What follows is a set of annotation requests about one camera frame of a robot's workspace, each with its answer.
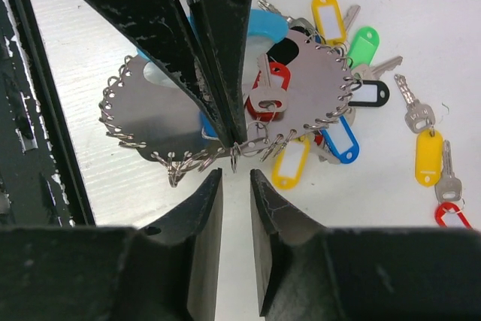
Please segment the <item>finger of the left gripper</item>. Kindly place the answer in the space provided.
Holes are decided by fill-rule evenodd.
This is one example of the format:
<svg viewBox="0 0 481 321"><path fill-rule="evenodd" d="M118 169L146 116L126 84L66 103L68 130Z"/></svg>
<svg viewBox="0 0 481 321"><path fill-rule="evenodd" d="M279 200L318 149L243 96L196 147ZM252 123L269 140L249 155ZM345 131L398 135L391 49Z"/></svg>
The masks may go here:
<svg viewBox="0 0 481 321"><path fill-rule="evenodd" d="M234 137L219 109L213 72L176 0L84 0L154 62L206 113L221 143Z"/></svg>
<svg viewBox="0 0 481 321"><path fill-rule="evenodd" d="M245 141L241 81L252 0L187 0L207 63L212 125L222 141Z"/></svg>

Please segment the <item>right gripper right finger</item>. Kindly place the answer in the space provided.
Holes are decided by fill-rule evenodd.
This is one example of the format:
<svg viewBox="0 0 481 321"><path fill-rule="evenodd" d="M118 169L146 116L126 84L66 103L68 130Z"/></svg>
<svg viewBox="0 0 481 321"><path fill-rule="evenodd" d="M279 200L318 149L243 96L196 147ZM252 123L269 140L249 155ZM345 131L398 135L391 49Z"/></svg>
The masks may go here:
<svg viewBox="0 0 481 321"><path fill-rule="evenodd" d="M259 314L266 320L478 320L480 234L329 228L250 172Z"/></svg>

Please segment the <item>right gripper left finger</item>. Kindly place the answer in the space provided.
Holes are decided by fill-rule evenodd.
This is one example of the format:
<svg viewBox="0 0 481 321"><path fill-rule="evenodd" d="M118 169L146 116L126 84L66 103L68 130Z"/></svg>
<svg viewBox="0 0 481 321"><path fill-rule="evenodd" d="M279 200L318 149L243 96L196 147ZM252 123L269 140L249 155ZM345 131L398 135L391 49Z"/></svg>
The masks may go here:
<svg viewBox="0 0 481 321"><path fill-rule="evenodd" d="M222 171L142 229L4 227L3 320L212 320Z"/></svg>

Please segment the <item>blue tag key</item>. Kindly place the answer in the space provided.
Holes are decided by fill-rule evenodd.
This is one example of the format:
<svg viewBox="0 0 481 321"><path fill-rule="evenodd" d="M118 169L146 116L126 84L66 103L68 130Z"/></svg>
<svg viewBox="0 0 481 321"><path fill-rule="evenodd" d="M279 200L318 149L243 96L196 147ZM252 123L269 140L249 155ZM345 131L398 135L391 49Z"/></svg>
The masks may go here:
<svg viewBox="0 0 481 321"><path fill-rule="evenodd" d="M360 146L345 116L339 117L337 123L320 132L331 153L342 164L353 163L358 158Z"/></svg>

